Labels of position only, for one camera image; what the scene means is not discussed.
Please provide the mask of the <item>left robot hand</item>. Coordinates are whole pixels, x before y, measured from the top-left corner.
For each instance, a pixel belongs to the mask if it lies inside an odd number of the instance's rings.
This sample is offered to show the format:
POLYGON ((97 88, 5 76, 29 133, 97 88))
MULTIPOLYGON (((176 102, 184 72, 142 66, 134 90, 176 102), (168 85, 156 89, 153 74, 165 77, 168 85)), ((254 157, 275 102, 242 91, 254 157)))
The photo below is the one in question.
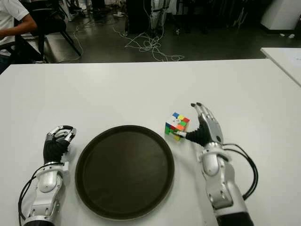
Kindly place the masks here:
POLYGON ((48 132, 43 147, 44 164, 61 162, 76 133, 76 128, 69 125, 59 125, 48 132))

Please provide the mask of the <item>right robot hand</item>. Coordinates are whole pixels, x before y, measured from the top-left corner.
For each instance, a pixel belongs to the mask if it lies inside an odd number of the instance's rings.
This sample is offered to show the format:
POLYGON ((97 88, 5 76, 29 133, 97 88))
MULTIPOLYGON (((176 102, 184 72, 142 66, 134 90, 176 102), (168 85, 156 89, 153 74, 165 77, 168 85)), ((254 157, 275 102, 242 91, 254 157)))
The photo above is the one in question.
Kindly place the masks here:
POLYGON ((176 131, 173 134, 195 142, 202 147, 209 143, 223 145, 222 130, 212 112, 199 102, 191 103, 191 106, 198 114, 199 127, 191 132, 176 131))

